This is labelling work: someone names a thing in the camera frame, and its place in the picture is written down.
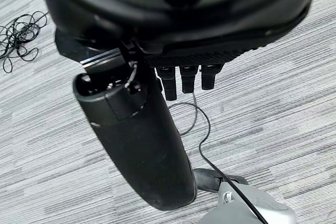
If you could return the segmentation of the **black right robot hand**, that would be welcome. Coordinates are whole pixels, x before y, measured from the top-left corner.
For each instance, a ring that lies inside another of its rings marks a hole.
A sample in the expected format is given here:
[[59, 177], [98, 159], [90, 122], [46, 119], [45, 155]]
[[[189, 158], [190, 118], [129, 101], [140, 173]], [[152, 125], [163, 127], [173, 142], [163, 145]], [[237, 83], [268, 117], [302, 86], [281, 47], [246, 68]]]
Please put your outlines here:
[[194, 201], [189, 158], [167, 108], [214, 87], [225, 63], [285, 36], [312, 0], [45, 0], [58, 52], [78, 62], [73, 92], [119, 172], [149, 205]]

